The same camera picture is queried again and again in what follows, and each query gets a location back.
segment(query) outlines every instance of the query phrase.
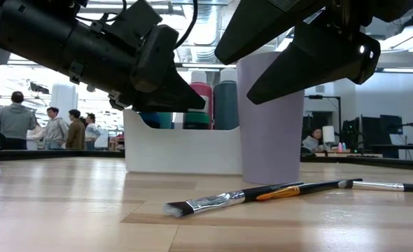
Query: paintbrush bristles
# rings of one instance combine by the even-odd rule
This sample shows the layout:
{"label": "paintbrush bristles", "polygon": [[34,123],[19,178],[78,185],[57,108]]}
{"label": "paintbrush bristles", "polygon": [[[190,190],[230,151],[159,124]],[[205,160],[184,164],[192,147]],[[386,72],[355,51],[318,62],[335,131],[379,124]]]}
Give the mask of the paintbrush bristles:
{"label": "paintbrush bristles", "polygon": [[186,202],[171,202],[163,205],[163,211],[177,218],[194,213],[193,208]]}

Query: white pillar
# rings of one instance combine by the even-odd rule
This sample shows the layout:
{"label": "white pillar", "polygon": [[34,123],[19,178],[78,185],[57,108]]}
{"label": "white pillar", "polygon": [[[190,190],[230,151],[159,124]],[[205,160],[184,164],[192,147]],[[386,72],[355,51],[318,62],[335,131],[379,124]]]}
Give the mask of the white pillar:
{"label": "white pillar", "polygon": [[79,85],[73,83],[54,83],[51,91],[51,106],[59,109],[58,117],[71,123],[68,111],[78,109]]}

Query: gray hoodie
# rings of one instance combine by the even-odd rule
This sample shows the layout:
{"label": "gray hoodie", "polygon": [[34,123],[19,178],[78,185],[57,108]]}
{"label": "gray hoodie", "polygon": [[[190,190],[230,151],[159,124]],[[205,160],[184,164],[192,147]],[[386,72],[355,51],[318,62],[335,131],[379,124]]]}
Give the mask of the gray hoodie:
{"label": "gray hoodie", "polygon": [[36,128],[34,114],[27,107],[12,103],[0,109],[0,132],[10,139],[26,139],[28,130]]}
{"label": "gray hoodie", "polygon": [[319,145],[319,140],[312,136],[308,136],[302,142],[303,146],[310,148],[312,151],[320,152],[323,150],[323,146]]}
{"label": "gray hoodie", "polygon": [[45,142],[62,141],[65,142],[68,137],[68,124],[61,118],[54,118],[48,121],[44,134]]}

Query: computer monitor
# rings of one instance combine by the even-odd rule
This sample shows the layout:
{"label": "computer monitor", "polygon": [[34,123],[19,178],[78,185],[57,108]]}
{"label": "computer monitor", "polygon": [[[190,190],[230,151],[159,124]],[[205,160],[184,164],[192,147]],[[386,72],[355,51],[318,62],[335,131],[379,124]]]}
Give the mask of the computer monitor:
{"label": "computer monitor", "polygon": [[382,129],[381,118],[362,117],[363,147],[370,149],[372,144],[391,144],[390,135]]}
{"label": "computer monitor", "polygon": [[345,120],[342,124],[339,140],[345,143],[347,148],[357,149],[359,142],[359,117],[353,120]]}
{"label": "computer monitor", "polygon": [[311,134],[312,126],[311,126],[312,117],[311,116],[303,116],[303,128],[302,128],[302,141],[303,139],[307,138]]}
{"label": "computer monitor", "polygon": [[381,129],[387,134],[403,134],[403,119],[397,115],[381,115]]}

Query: man in gray jacket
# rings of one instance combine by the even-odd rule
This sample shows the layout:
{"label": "man in gray jacket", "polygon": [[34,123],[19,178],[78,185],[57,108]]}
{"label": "man in gray jacket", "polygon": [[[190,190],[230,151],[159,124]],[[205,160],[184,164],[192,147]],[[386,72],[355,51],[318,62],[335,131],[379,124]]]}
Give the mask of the man in gray jacket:
{"label": "man in gray jacket", "polygon": [[44,141],[46,150],[61,150],[68,137],[68,124],[58,118],[59,109],[50,107],[46,110],[50,120],[45,128]]}
{"label": "man in gray jacket", "polygon": [[36,127],[34,114],[22,102],[19,91],[12,93],[12,104],[0,109],[0,132],[6,137],[6,150],[27,150],[26,135]]}

